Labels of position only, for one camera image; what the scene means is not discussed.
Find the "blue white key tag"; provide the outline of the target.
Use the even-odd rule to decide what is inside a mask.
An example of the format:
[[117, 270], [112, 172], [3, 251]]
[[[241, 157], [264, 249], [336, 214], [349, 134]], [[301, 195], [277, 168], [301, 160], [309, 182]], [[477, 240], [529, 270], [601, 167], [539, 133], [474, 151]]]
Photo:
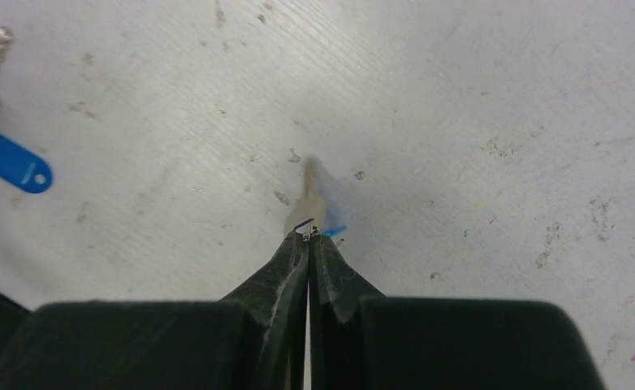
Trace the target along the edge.
[[345, 225], [339, 225], [337, 227], [330, 227], [325, 230], [322, 230], [323, 236], [337, 236], [338, 234], [344, 232], [347, 229]]

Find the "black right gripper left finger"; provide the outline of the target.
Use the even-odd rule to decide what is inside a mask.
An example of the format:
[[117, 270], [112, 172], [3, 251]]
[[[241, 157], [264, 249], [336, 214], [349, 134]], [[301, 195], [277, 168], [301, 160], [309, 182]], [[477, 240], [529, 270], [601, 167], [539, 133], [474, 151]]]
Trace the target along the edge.
[[0, 389], [301, 389], [307, 245], [286, 236], [218, 301], [42, 306], [0, 358]]

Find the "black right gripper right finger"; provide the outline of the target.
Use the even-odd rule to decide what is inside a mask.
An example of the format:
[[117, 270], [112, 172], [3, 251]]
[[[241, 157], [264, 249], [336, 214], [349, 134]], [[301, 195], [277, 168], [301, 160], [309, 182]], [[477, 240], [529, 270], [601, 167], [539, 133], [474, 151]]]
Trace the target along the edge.
[[387, 297], [309, 240], [315, 389], [601, 389], [574, 322], [540, 301]]

